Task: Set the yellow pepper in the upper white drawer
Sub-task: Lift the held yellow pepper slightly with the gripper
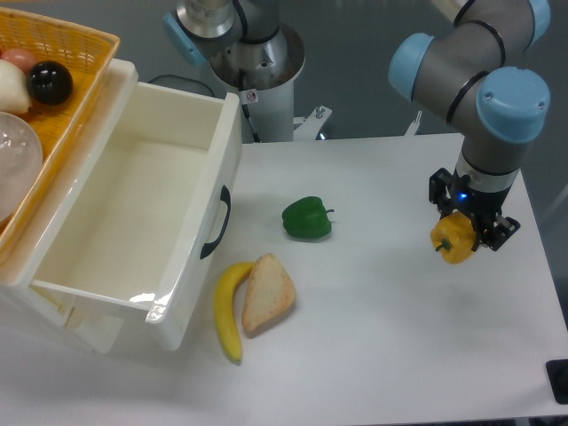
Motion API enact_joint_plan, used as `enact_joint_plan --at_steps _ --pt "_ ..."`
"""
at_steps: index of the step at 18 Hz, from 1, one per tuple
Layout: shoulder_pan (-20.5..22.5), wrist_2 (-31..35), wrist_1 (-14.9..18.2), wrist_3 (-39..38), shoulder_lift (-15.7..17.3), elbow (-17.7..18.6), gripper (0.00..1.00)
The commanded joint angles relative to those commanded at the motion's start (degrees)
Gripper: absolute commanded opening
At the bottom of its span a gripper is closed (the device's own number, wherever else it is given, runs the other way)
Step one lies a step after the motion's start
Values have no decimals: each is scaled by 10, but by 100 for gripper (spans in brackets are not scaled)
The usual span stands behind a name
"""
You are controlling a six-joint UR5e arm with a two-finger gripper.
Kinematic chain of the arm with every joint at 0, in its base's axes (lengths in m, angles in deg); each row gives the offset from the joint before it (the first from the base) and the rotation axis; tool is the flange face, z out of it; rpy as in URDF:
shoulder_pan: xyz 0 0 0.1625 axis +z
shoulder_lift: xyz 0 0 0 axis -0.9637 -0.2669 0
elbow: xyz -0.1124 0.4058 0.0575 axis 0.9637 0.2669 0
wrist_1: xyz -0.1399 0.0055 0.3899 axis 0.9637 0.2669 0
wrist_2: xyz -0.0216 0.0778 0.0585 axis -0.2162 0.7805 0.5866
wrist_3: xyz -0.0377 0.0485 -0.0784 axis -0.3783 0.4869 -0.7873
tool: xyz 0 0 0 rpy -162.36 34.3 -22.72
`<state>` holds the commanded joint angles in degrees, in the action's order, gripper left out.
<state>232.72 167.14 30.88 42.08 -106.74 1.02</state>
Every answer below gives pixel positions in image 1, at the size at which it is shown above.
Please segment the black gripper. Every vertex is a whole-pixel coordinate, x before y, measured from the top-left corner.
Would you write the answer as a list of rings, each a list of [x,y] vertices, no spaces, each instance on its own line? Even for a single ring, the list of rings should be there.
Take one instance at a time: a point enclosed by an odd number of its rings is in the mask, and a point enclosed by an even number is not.
[[[473,225],[479,248],[499,250],[520,229],[512,217],[502,216],[502,205],[515,181],[515,174],[486,175],[476,170],[450,172],[441,168],[429,178],[429,202],[441,217],[462,213]]]

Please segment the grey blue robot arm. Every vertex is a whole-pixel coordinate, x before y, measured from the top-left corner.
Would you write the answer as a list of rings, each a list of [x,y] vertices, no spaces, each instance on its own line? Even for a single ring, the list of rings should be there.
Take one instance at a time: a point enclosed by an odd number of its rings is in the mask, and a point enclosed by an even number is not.
[[[519,228],[502,206],[545,124],[550,91],[538,74],[510,61],[550,20],[546,1],[465,1],[452,34],[413,34],[390,61],[390,85],[463,137],[454,169],[429,180],[440,215],[433,244],[441,253],[497,250]]]

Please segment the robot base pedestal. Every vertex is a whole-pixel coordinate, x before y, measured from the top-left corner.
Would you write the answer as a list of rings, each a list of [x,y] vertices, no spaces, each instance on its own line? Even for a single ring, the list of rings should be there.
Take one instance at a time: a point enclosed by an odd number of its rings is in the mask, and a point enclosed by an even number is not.
[[[163,26],[184,60],[208,65],[241,99],[245,139],[290,141],[294,132],[294,82],[304,44],[280,20],[277,1],[180,1]]]

